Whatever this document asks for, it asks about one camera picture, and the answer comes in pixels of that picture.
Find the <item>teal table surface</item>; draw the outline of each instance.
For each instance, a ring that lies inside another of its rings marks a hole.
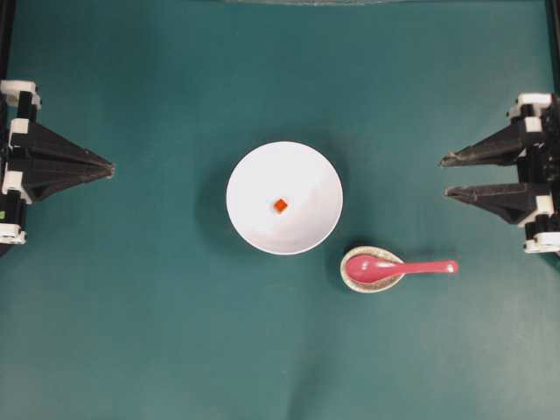
[[[117,172],[32,206],[0,261],[3,420],[559,416],[557,261],[443,197],[515,170],[438,168],[553,89],[544,2],[20,1],[9,76]],[[290,257],[225,208],[235,164],[278,140],[345,193]],[[361,295],[339,264],[364,243],[461,272]]]

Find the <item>orange cube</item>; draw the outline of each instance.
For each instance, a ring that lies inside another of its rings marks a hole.
[[[288,203],[286,203],[283,199],[279,199],[276,201],[276,203],[274,203],[274,208],[276,209],[276,212],[280,214],[286,208],[288,208]]]

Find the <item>spoon handle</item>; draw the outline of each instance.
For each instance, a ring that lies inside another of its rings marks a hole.
[[[396,264],[402,274],[414,273],[457,273],[459,265],[453,260],[433,261],[433,262],[405,262]]]

